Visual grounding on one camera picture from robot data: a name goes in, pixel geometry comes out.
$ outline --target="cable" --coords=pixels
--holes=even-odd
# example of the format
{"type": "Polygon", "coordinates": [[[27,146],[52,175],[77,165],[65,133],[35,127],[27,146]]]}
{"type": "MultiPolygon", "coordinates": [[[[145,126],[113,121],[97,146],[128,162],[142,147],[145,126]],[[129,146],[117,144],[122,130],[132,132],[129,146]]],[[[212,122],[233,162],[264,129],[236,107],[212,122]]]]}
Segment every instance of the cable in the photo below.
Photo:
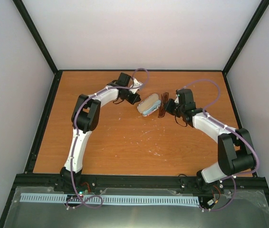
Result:
{"type": "MultiPolygon", "coordinates": [[[[208,211],[220,211],[220,210],[223,210],[223,209],[225,209],[228,205],[230,205],[232,202],[233,202],[233,200],[235,199],[235,196],[236,196],[236,182],[235,182],[235,179],[233,178],[233,177],[231,177],[231,179],[232,179],[232,181],[233,181],[233,183],[234,183],[234,193],[233,193],[233,196],[232,196],[232,198],[230,199],[230,201],[229,202],[227,202],[227,204],[225,204],[223,207],[221,207],[221,208],[218,208],[218,209],[209,209],[208,211]]],[[[203,207],[201,207],[200,205],[199,205],[199,208],[202,210],[202,212],[204,212],[204,208],[203,207]]]]}
{"type": "MultiPolygon", "coordinates": [[[[222,123],[220,123],[220,122],[218,122],[217,120],[213,119],[211,116],[207,116],[207,114],[206,114],[205,109],[207,109],[208,107],[210,107],[211,105],[213,105],[214,103],[216,103],[216,102],[218,101],[220,95],[221,95],[221,90],[220,90],[219,86],[218,86],[214,81],[212,81],[212,80],[209,80],[209,79],[199,79],[199,80],[196,80],[196,81],[193,81],[193,82],[187,84],[187,85],[184,86],[183,88],[187,88],[188,86],[190,86],[190,85],[192,85],[192,84],[195,84],[195,83],[197,83],[197,82],[203,82],[203,81],[213,83],[213,84],[217,87],[217,89],[218,89],[218,95],[217,95],[216,99],[215,99],[213,102],[209,103],[208,105],[206,105],[206,106],[203,108],[203,114],[204,114],[210,121],[212,121],[214,124],[216,124],[216,125],[218,125],[218,126],[224,128],[224,129],[226,129],[227,131],[229,131],[230,133],[232,133],[233,135],[235,135],[236,137],[238,137],[238,138],[239,138],[239,139],[240,139],[240,140],[241,140],[241,141],[242,141],[242,142],[249,148],[249,150],[252,152],[252,154],[254,155],[255,160],[256,160],[256,166],[255,166],[255,168],[254,168],[253,170],[248,171],[248,172],[239,172],[239,173],[236,173],[236,174],[234,174],[234,175],[252,174],[252,173],[256,172],[256,171],[259,169],[259,163],[260,163],[260,162],[259,162],[259,158],[258,158],[258,156],[257,156],[257,154],[256,154],[256,152],[255,152],[255,150],[252,148],[252,146],[251,146],[251,145],[250,145],[244,138],[242,138],[238,133],[236,133],[234,130],[232,130],[232,129],[229,128],[229,127],[226,127],[226,126],[223,125],[222,123]]],[[[228,179],[228,178],[230,178],[230,177],[232,177],[232,176],[224,177],[224,178],[222,178],[222,181],[223,181],[223,180],[226,180],[226,179],[228,179]]]]}
{"type": "Polygon", "coordinates": [[[87,182],[84,182],[84,183],[81,184],[81,186],[84,186],[84,185],[87,185],[88,193],[90,193],[91,191],[90,191],[90,186],[89,186],[89,184],[88,184],[87,182]]]}
{"type": "MultiPolygon", "coordinates": [[[[174,111],[175,111],[176,113],[178,112],[179,107],[180,107],[180,105],[178,105],[178,106],[175,107],[174,111]]],[[[178,121],[177,121],[177,115],[174,115],[174,120],[175,120],[176,123],[179,124],[181,127],[187,127],[187,123],[186,123],[186,122],[185,122],[185,123],[186,123],[185,126],[182,125],[182,124],[180,124],[180,123],[178,123],[178,121]]]]}
{"type": "Polygon", "coordinates": [[[218,199],[217,199],[217,200],[219,200],[219,199],[220,199],[220,196],[221,196],[221,192],[220,192],[220,190],[218,189],[218,187],[217,187],[216,185],[213,185],[213,187],[214,187],[215,189],[217,189],[217,191],[218,191],[218,193],[219,193],[219,197],[218,197],[218,199]]]}
{"type": "MultiPolygon", "coordinates": [[[[134,78],[133,78],[133,77],[131,77],[131,80],[133,81],[133,84],[131,85],[131,87],[130,87],[130,88],[133,88],[133,87],[134,87],[134,85],[135,85],[134,78]]],[[[123,100],[121,99],[121,101],[120,101],[120,102],[116,103],[116,101],[117,101],[118,99],[119,99],[119,98],[115,99],[115,100],[114,100],[112,103],[114,103],[115,105],[118,105],[118,104],[120,104],[120,103],[122,103],[122,102],[124,101],[124,99],[123,99],[123,100]]]]}
{"type": "Polygon", "coordinates": [[[92,98],[94,98],[94,97],[96,97],[96,96],[102,94],[103,92],[105,92],[105,91],[107,91],[107,90],[110,90],[110,89],[140,89],[140,88],[144,87],[144,86],[148,83],[148,81],[149,81],[149,77],[150,77],[150,76],[149,76],[149,72],[148,72],[145,68],[139,68],[139,69],[136,69],[136,70],[133,72],[132,79],[134,78],[136,72],[139,71],[139,70],[143,70],[143,71],[145,71],[145,72],[147,73],[147,79],[146,79],[146,81],[145,81],[142,85],[137,86],[137,87],[133,87],[133,86],[132,86],[132,87],[115,86],[115,87],[107,87],[107,88],[104,88],[104,89],[100,90],[99,92],[97,92],[97,93],[91,95],[87,100],[85,100],[85,101],[83,102],[83,104],[79,107],[79,109],[78,109],[78,111],[77,111],[77,113],[76,113],[76,115],[75,115],[75,117],[74,117],[74,127],[75,127],[75,129],[77,130],[77,136],[76,136],[75,139],[74,139],[74,143],[73,143],[73,147],[72,147],[72,151],[71,151],[71,156],[70,156],[70,174],[71,174],[71,182],[72,182],[73,190],[74,190],[74,192],[75,192],[75,194],[76,194],[78,200],[81,202],[81,204],[79,204],[79,205],[77,205],[76,207],[73,207],[73,208],[78,208],[78,207],[80,207],[80,206],[82,206],[82,205],[85,205],[86,207],[89,207],[89,208],[95,208],[95,209],[96,209],[96,208],[101,207],[102,204],[103,204],[103,198],[102,198],[101,196],[99,196],[99,195],[93,195],[93,196],[88,197],[87,199],[83,200],[82,197],[81,197],[81,196],[79,195],[79,193],[77,192],[77,188],[76,188],[76,185],[75,185],[75,183],[74,183],[74,179],[73,179],[73,166],[72,166],[72,163],[73,163],[73,154],[74,154],[75,146],[76,146],[77,139],[78,139],[78,135],[79,135],[79,129],[78,129],[78,126],[77,126],[77,118],[78,118],[78,115],[79,115],[80,111],[83,109],[84,105],[87,104],[87,102],[88,102],[89,100],[91,100],[92,98]],[[93,198],[93,197],[98,197],[98,198],[101,199],[101,203],[100,203],[98,206],[96,206],[96,207],[92,207],[92,206],[86,204],[86,202],[87,202],[89,199],[93,198]]]}

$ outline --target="sunglasses lens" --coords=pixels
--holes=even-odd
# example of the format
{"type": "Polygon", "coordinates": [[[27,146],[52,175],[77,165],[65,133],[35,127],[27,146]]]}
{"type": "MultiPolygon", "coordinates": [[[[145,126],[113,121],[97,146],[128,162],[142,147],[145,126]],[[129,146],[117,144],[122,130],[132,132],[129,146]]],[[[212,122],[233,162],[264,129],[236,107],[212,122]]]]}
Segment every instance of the sunglasses lens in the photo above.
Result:
{"type": "Polygon", "coordinates": [[[163,94],[161,94],[161,105],[160,105],[160,108],[159,108],[159,115],[158,115],[158,118],[162,118],[165,116],[165,107],[164,105],[167,103],[168,101],[168,92],[165,92],[163,94]]]}

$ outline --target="wooden table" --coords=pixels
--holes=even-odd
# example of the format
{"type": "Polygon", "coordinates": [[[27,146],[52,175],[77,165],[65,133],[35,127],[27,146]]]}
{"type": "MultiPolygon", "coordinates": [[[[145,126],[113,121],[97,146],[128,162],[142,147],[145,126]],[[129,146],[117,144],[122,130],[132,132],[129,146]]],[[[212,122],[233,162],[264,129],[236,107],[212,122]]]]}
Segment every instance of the wooden table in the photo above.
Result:
{"type": "MultiPolygon", "coordinates": [[[[114,71],[65,71],[51,110],[34,173],[59,173],[67,159],[71,139],[71,115],[80,94],[92,94],[119,77],[114,71]]],[[[135,76],[145,81],[145,72],[135,76]]],[[[150,72],[146,87],[139,91],[144,100],[152,93],[169,92],[191,81],[207,78],[221,88],[221,97],[208,112],[221,122],[237,127],[230,99],[221,72],[150,72]]],[[[200,82],[190,87],[197,107],[204,107],[217,96],[216,87],[200,82]]],[[[174,117],[158,112],[143,117],[137,104],[127,101],[102,107],[97,128],[88,141],[84,174],[116,175],[196,175],[200,169],[217,161],[217,144],[203,132],[181,127],[174,117]]]]}

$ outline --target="white paint splatter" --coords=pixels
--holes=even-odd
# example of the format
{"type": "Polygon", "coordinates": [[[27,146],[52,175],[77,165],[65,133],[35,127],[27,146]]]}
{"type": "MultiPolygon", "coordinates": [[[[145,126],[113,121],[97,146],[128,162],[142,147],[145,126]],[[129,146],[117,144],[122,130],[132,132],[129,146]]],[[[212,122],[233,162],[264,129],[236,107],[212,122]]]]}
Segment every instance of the white paint splatter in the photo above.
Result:
{"type": "Polygon", "coordinates": [[[144,134],[142,134],[142,135],[145,135],[146,133],[149,133],[149,132],[152,132],[152,131],[154,131],[154,129],[153,130],[150,130],[150,131],[147,131],[147,132],[145,132],[144,134]]]}

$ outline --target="black metal frame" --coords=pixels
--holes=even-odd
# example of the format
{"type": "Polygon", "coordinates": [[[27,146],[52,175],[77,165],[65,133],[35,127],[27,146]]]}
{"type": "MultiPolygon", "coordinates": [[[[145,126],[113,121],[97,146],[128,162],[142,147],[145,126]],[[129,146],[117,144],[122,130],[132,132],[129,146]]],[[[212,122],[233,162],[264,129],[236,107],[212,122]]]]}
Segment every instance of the black metal frame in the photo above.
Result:
{"type": "MultiPolygon", "coordinates": [[[[183,188],[182,185],[194,181],[195,177],[157,177],[157,176],[116,176],[116,175],[82,175],[82,181],[89,183],[96,194],[106,188],[121,189],[168,189],[199,198],[212,197],[211,192],[199,192],[194,188],[183,188]]],[[[224,181],[226,190],[233,189],[231,180],[224,181]]],[[[72,193],[72,187],[65,186],[59,174],[17,174],[7,204],[0,218],[0,228],[4,226],[8,211],[17,187],[53,187],[55,191],[72,193]]],[[[236,187],[240,190],[262,190],[269,206],[269,188],[265,178],[236,178],[236,187]]]]}
{"type": "MultiPolygon", "coordinates": [[[[51,89],[44,107],[44,111],[38,125],[38,130],[29,154],[29,158],[24,170],[23,174],[17,174],[15,181],[13,183],[11,192],[9,194],[6,206],[0,218],[0,228],[4,226],[5,219],[7,217],[15,189],[20,186],[44,186],[44,187],[53,187],[57,191],[64,191],[66,193],[71,193],[72,188],[70,186],[66,186],[60,177],[59,174],[34,174],[33,169],[35,166],[35,162],[37,159],[37,155],[39,152],[39,148],[41,145],[41,141],[43,139],[43,135],[47,126],[48,118],[51,112],[51,108],[56,96],[56,92],[58,89],[58,85],[64,70],[58,70],[47,51],[47,48],[42,41],[30,15],[28,14],[22,0],[13,0],[17,9],[19,10],[21,16],[23,17],[25,23],[27,24],[32,36],[34,37],[38,47],[40,48],[42,54],[44,55],[46,61],[48,62],[51,70],[54,73],[54,79],[51,85],[51,89]]],[[[241,36],[237,46],[235,47],[230,59],[228,60],[226,66],[223,71],[221,70],[151,70],[151,71],[192,71],[192,72],[222,72],[222,76],[224,78],[225,85],[228,90],[228,94],[230,97],[230,101],[232,104],[232,108],[236,117],[236,121],[238,127],[241,128],[241,121],[239,115],[237,113],[236,105],[234,103],[230,86],[227,80],[227,74],[235,62],[237,56],[241,52],[244,47],[246,41],[249,39],[251,33],[256,27],[258,21],[269,5],[269,0],[262,0],[260,5],[256,9],[252,19],[250,20],[247,28],[245,29],[243,35],[241,36]]],[[[80,71],[133,71],[130,69],[126,70],[80,70],[80,71]]],[[[194,180],[194,177],[151,177],[151,176],[111,176],[111,175],[82,175],[82,180],[89,182],[90,184],[94,183],[94,186],[91,185],[92,191],[98,193],[100,190],[105,188],[156,188],[156,189],[169,189],[175,190],[176,192],[181,193],[190,193],[194,196],[198,197],[208,197],[211,196],[210,192],[198,192],[195,188],[183,188],[183,184],[190,183],[194,180]]],[[[263,190],[268,201],[269,205],[269,188],[265,178],[259,178],[255,174],[254,177],[251,178],[237,178],[236,185],[238,189],[246,189],[246,190],[263,190]]],[[[233,189],[233,182],[231,180],[224,181],[225,189],[233,189]]]]}

